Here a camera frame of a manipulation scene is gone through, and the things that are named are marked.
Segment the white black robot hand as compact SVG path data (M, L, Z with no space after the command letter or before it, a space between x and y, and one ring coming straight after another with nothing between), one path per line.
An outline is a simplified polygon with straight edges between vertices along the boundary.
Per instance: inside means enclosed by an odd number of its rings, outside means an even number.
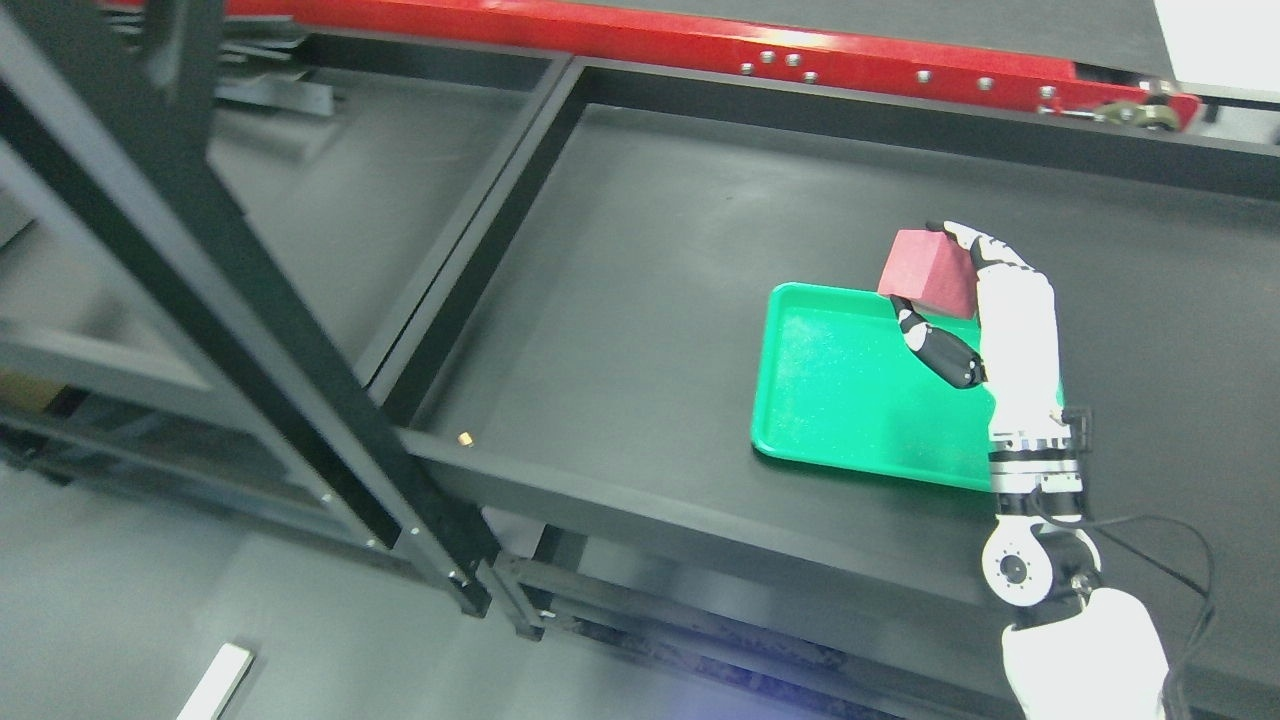
M959 222L928 224L966 250L975 266L977 315L963 320L888 297L909 351L959 389L982 387L995 406L998 451L1066 448L1055 292L1012 246Z

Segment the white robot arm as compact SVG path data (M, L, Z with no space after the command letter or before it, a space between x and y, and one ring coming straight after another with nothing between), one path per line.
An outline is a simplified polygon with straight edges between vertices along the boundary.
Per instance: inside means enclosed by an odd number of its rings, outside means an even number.
M1001 652L1023 715L1165 719L1169 661L1147 607L1105 584L1061 407L996 407L989 480L995 529L980 570L1012 610Z

